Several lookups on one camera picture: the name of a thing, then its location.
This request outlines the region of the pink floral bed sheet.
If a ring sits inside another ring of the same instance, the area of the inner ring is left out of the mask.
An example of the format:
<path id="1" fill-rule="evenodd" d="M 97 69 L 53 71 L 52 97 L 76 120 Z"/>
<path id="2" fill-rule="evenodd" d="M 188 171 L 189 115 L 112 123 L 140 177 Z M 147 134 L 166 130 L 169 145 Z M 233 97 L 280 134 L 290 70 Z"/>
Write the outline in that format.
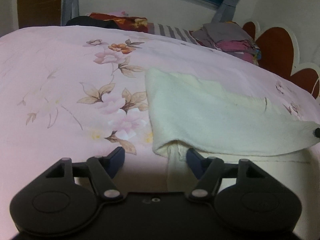
<path id="1" fill-rule="evenodd" d="M 152 151 L 145 71 L 158 68 L 219 82 L 319 122 L 305 90 L 251 63 L 173 38 L 96 27 L 32 27 L 1 38 L 1 239 L 17 233 L 13 196 L 63 157 L 74 162 L 126 151 L 122 191 L 188 191 L 183 161 Z"/>

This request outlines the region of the red white scalloped headboard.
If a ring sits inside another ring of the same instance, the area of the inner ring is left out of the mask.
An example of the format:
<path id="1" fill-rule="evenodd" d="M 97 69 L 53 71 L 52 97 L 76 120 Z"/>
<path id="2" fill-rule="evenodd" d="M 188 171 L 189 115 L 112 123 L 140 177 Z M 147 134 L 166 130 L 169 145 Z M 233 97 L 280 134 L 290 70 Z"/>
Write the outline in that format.
<path id="1" fill-rule="evenodd" d="M 248 21 L 242 28 L 260 48 L 259 67 L 294 83 L 315 99 L 319 98 L 319 66 L 300 62 L 300 49 L 293 31 L 283 24 L 261 30 L 257 21 Z"/>

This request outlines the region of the grey white striped pillow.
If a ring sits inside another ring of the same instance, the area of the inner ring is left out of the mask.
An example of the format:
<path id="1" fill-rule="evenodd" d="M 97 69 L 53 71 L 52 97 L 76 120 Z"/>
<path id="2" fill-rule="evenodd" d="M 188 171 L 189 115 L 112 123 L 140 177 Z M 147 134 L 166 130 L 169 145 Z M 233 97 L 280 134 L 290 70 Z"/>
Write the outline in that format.
<path id="1" fill-rule="evenodd" d="M 148 23 L 147 27 L 148 33 L 150 34 L 174 38 L 183 42 L 200 45 L 199 42 L 192 37 L 191 31 L 159 23 Z"/>

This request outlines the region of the brown wooden door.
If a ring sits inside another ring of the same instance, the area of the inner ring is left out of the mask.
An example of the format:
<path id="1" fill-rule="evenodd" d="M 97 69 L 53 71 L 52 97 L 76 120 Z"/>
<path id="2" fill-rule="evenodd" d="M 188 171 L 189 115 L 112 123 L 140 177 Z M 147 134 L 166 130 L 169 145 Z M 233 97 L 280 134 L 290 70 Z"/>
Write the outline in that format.
<path id="1" fill-rule="evenodd" d="M 62 0 L 17 0 L 20 28 L 59 26 Z"/>

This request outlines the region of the black cloth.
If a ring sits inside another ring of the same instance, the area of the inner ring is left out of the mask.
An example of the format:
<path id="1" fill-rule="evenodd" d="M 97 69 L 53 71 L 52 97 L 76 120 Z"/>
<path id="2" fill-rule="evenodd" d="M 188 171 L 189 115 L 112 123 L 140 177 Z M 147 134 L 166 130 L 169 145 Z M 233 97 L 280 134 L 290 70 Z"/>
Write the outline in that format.
<path id="1" fill-rule="evenodd" d="M 104 29 L 120 29 L 120 27 L 114 22 L 114 20 L 97 20 L 94 18 L 91 18 L 89 16 L 78 16 L 75 18 L 72 18 L 71 20 L 68 20 L 66 23 L 66 26 L 73 26 L 73 25 L 79 25 L 79 26 L 87 26 L 87 27 L 98 27 L 98 28 L 104 28 Z"/>

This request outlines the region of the pale green long-sleeve shirt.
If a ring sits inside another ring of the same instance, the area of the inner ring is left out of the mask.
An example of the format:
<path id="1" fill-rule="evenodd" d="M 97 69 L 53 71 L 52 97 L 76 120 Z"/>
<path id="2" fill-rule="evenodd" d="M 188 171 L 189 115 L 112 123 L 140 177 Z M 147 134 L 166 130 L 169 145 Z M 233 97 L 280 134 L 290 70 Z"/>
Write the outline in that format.
<path id="1" fill-rule="evenodd" d="M 167 186 L 188 191 L 195 179 L 187 150 L 231 163 L 298 160 L 298 153 L 319 143 L 319 124 L 292 116 L 268 98 L 231 93 L 216 81 L 152 68 L 145 87 L 153 151 L 169 159 Z"/>

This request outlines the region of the stack of folded clothes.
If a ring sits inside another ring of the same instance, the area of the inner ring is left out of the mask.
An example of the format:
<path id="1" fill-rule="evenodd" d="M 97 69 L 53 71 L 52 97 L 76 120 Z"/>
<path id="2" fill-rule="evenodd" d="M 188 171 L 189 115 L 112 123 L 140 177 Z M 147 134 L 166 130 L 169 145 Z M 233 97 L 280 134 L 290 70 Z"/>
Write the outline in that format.
<path id="1" fill-rule="evenodd" d="M 261 51 L 254 39 L 234 22 L 213 22 L 204 24 L 191 36 L 202 46 L 216 49 L 258 65 Z"/>

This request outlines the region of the red patterned cloth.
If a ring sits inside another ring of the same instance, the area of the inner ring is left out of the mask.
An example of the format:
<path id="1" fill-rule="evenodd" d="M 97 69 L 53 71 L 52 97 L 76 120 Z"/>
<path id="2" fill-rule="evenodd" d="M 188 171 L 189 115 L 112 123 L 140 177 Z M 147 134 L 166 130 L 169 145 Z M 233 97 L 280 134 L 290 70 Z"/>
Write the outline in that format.
<path id="1" fill-rule="evenodd" d="M 121 30 L 148 33 L 148 19 L 144 17 L 115 16 L 97 12 L 90 13 L 89 17 L 102 21 L 114 21 Z"/>

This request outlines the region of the left grey curtain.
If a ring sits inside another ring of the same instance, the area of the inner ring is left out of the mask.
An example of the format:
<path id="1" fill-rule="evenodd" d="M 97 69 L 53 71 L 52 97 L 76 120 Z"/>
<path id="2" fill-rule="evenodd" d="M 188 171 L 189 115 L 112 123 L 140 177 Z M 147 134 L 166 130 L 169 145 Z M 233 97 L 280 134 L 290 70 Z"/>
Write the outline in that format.
<path id="1" fill-rule="evenodd" d="M 61 25 L 79 16 L 79 0 L 61 0 Z"/>

